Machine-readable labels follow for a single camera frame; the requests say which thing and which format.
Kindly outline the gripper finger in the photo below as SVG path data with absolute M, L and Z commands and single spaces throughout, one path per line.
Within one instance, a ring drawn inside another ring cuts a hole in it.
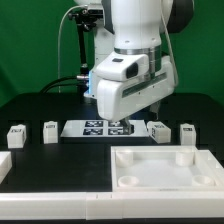
M 132 134 L 134 132 L 134 126 L 130 123 L 128 118 L 123 119 L 123 127 L 127 134 Z

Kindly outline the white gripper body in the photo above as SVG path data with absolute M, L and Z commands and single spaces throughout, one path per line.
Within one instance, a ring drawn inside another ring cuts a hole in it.
M 145 107 L 167 97 L 174 91 L 171 63 L 165 63 L 150 81 L 138 78 L 127 82 L 101 80 L 97 88 L 97 108 L 101 118 L 122 120 Z

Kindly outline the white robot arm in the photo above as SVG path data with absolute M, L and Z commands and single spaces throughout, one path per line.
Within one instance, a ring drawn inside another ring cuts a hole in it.
M 162 35 L 190 22 L 194 0 L 74 0 L 83 25 L 94 30 L 95 64 L 85 95 L 99 116 L 132 132 L 129 117 L 172 94 L 178 74 L 171 53 L 162 54 Z

